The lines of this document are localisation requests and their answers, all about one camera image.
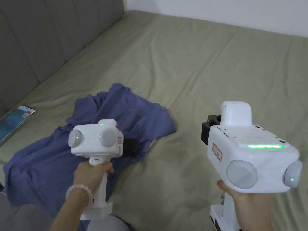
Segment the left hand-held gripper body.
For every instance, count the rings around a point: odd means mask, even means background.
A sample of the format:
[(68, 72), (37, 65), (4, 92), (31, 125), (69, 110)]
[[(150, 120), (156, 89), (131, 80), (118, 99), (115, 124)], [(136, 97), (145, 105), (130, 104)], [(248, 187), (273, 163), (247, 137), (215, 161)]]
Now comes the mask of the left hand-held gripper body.
[[(72, 154), (88, 158), (95, 166), (120, 156), (134, 157), (140, 144), (135, 139), (125, 139), (115, 120), (102, 119), (98, 124), (75, 126), (69, 134), (68, 145)], [(81, 220), (102, 220), (112, 213), (113, 203), (106, 202), (106, 185), (107, 175), (104, 174)]]

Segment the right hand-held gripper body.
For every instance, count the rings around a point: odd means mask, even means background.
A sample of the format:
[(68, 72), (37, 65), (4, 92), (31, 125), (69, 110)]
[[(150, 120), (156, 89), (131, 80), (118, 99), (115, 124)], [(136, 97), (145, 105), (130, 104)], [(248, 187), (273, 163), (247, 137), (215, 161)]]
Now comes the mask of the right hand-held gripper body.
[(299, 184), (299, 151), (284, 139), (252, 123), (252, 108), (226, 101), (220, 115), (202, 124), (201, 140), (222, 181), (244, 194), (282, 193)]

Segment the person's left hand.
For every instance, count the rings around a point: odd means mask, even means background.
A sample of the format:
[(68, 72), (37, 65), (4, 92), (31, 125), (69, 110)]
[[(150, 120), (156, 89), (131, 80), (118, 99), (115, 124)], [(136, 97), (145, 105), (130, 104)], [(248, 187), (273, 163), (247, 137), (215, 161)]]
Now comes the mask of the person's left hand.
[(91, 165), (89, 162), (81, 162), (74, 173), (74, 185), (83, 185), (92, 193), (96, 192), (102, 183), (103, 177), (113, 173), (113, 164), (111, 162)]

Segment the person's right hand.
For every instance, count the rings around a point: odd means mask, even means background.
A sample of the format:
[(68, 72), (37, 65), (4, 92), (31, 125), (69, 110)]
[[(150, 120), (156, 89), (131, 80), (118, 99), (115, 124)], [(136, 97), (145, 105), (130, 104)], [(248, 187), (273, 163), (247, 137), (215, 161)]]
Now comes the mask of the person's right hand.
[(217, 185), (222, 191), (231, 195), (236, 217), (243, 231), (273, 231), (273, 194), (237, 192), (222, 180), (217, 181)]

